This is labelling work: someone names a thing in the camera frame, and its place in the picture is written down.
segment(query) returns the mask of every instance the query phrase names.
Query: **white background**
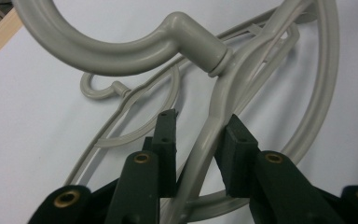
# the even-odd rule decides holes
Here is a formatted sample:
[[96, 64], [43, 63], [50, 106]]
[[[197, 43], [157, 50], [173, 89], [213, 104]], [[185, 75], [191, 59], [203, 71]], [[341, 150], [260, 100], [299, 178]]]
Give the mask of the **white background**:
[[[281, 1], [68, 1], [57, 3], [78, 30], [107, 42], [128, 42], [153, 31], [166, 15], [184, 11], [217, 35]], [[331, 108], [310, 152], [299, 168], [312, 184], [336, 195], [358, 184], [358, 1], [338, 0], [340, 64]], [[300, 41], [266, 83], [241, 120], [263, 150], [281, 150], [302, 118], [312, 91], [317, 63], [316, 23], [299, 26]], [[195, 66], [182, 70], [175, 108], [177, 160], [183, 162], [205, 121], [215, 79]], [[0, 51], [0, 223], [25, 223], [37, 206], [69, 175], [91, 138], [116, 110], [119, 99], [95, 102], [78, 86], [82, 72], [43, 50], [22, 28]], [[130, 88], [153, 73], [120, 78]], [[117, 78], [97, 77], [98, 88]], [[139, 127], [159, 107], [169, 80], [134, 106], [115, 134]], [[143, 140], [116, 148], [89, 183], [97, 189], [120, 174], [127, 155]], [[223, 188], [215, 164], [202, 194]], [[243, 223], [245, 207], [200, 223]]]

